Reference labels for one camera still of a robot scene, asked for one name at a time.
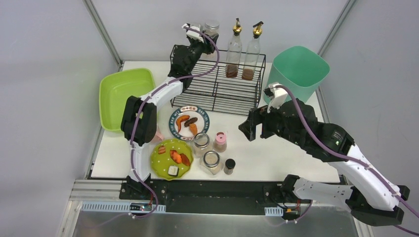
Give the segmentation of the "silver lid pellet jar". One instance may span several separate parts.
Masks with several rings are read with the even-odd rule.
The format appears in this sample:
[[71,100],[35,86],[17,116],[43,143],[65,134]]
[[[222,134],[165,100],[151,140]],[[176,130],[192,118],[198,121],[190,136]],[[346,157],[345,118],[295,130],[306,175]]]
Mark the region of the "silver lid pellet jar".
[[[206,20],[204,23],[204,31],[210,37],[214,37],[219,33],[219,22],[216,20]],[[201,59],[211,60],[216,57],[216,50],[211,54],[202,54]]]

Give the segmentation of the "oil bottle with gold cap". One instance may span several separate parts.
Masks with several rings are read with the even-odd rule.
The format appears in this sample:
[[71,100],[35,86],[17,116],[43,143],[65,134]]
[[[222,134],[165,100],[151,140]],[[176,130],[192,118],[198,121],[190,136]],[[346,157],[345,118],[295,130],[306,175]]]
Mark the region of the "oil bottle with gold cap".
[[242,54],[242,41],[240,38],[241,31],[242,26],[240,19],[236,18],[236,23],[233,26],[233,36],[231,37],[227,47],[225,68],[225,74],[227,78],[235,78],[238,74],[239,63]]

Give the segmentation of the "oil bottle with black spout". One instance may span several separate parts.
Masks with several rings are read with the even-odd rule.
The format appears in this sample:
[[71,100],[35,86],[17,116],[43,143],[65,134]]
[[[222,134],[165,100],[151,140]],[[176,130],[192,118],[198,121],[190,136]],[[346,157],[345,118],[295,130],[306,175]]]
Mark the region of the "oil bottle with black spout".
[[245,54],[245,62],[242,72],[242,79],[244,80],[253,80],[256,65],[260,55],[260,36],[262,35],[262,25],[263,22],[260,21],[253,25],[252,31],[252,40],[249,42]]

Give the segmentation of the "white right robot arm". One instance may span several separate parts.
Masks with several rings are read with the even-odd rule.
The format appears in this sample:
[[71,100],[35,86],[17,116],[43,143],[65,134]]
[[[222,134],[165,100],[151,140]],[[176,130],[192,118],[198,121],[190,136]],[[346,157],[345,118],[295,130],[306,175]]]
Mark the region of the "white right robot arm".
[[287,101],[278,108],[253,108],[239,130],[252,141],[258,125],[262,126],[261,138],[283,138],[334,167],[350,181],[349,185],[329,185],[289,174],[279,188],[286,200],[310,199],[332,204],[375,227],[402,223],[404,211],[399,201],[408,199],[409,188],[383,178],[354,139],[341,126],[318,121],[312,106]]

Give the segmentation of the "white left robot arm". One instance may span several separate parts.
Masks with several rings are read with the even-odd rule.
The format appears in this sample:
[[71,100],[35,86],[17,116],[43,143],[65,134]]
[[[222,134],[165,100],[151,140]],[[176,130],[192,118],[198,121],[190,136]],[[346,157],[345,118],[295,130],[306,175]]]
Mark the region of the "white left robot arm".
[[157,132],[157,112],[164,104],[188,89],[195,78],[192,71],[202,54],[219,55],[217,39],[189,39],[189,46],[175,46],[166,80],[140,97],[130,96],[127,99],[121,130],[130,145],[130,179],[144,184],[149,177],[148,147]]

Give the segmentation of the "black lid spice jar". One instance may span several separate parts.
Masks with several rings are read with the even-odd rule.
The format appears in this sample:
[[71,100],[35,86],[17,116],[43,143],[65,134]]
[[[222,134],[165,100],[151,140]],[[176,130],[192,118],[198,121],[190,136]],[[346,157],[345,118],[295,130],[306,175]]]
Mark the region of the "black lid spice jar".
[[224,165],[224,173],[226,175],[231,175],[233,173],[235,166],[236,166],[236,162],[232,158],[227,159]]

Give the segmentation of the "glass jar with beige powder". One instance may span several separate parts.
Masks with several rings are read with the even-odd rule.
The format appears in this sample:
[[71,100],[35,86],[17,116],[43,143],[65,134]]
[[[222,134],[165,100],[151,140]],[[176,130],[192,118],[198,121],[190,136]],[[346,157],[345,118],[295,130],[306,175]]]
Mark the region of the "glass jar with beige powder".
[[200,159],[200,166],[211,175],[218,174],[224,167],[221,156],[216,151],[207,151]]

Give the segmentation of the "orange fried food piece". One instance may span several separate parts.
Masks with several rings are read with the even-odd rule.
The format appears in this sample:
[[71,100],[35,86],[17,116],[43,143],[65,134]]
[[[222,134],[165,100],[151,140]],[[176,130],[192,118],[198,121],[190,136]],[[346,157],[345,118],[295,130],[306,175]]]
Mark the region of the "orange fried food piece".
[[198,129],[197,129],[197,126],[196,126],[196,124],[194,124],[194,123],[191,123],[191,124],[189,124],[189,130],[191,131],[191,133],[194,135],[194,136],[196,136],[199,132],[198,132]]

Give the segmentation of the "orange shrimp toy food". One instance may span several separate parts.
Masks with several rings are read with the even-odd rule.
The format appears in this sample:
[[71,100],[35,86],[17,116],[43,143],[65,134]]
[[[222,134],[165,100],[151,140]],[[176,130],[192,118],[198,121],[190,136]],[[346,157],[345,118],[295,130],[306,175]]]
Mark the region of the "orange shrimp toy food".
[[176,125],[177,125],[177,132],[179,133],[181,131],[182,128],[182,123],[187,121],[190,118],[189,115],[182,115],[180,116],[177,120],[176,120]]

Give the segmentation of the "white plate with blue rim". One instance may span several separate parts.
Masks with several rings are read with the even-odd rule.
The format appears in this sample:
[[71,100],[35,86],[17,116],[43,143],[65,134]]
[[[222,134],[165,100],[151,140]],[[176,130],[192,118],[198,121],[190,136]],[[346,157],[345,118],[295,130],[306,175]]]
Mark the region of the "white plate with blue rim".
[[189,130],[189,127],[185,127],[183,122],[181,131],[178,133],[177,132],[177,125],[176,125],[176,120],[182,116],[182,115],[189,115],[190,118],[192,117],[197,117],[198,120],[197,122],[195,122],[194,124],[196,124],[198,132],[204,132],[207,133],[209,126],[210,126],[210,118],[209,115],[207,114],[207,112],[205,110],[203,110],[202,108],[198,107],[198,106],[184,106],[184,107],[180,107],[177,110],[175,110],[168,121],[168,127],[169,130],[171,132],[171,134],[179,139],[179,140],[183,140],[183,141],[192,141],[194,138],[194,135],[191,133],[191,131]]

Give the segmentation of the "red sausage toy piece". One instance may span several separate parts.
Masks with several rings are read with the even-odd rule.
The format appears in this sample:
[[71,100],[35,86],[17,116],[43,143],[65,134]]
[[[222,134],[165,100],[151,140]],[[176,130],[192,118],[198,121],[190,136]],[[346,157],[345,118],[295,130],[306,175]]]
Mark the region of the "red sausage toy piece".
[[185,166],[191,165],[189,158],[185,154],[180,154],[180,156],[181,156],[181,162],[183,165]]

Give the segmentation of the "lime green plastic basin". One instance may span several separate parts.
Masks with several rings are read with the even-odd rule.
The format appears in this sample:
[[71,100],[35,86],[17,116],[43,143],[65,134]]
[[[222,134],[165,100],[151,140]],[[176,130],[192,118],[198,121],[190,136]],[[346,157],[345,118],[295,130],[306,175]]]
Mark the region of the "lime green plastic basin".
[[149,69],[138,68],[106,76],[99,87],[99,112],[103,129],[121,132],[125,104],[130,96],[139,97],[155,88]]

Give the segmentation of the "pink cup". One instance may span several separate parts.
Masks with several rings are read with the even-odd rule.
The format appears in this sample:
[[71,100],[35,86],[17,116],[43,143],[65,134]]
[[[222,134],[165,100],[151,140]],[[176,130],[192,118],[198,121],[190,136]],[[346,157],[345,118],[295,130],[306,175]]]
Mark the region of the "pink cup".
[[153,143],[162,142],[165,139],[164,135],[161,133],[160,129],[157,127],[156,133],[152,139]]

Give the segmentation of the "white sushi toy piece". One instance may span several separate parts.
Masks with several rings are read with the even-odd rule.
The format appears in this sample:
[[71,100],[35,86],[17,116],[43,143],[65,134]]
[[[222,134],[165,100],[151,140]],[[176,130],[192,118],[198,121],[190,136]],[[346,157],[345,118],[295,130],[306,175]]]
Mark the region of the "white sushi toy piece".
[[171,177],[177,177],[179,174],[179,167],[176,165],[171,165],[168,168],[168,175]]

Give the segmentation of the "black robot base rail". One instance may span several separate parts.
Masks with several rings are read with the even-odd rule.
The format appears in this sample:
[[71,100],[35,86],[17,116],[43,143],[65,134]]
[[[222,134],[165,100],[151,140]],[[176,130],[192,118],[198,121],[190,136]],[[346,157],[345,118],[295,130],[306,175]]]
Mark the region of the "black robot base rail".
[[281,183],[147,179],[126,177],[119,198],[147,200],[171,213],[263,215],[266,207],[291,207],[297,197],[280,191]]

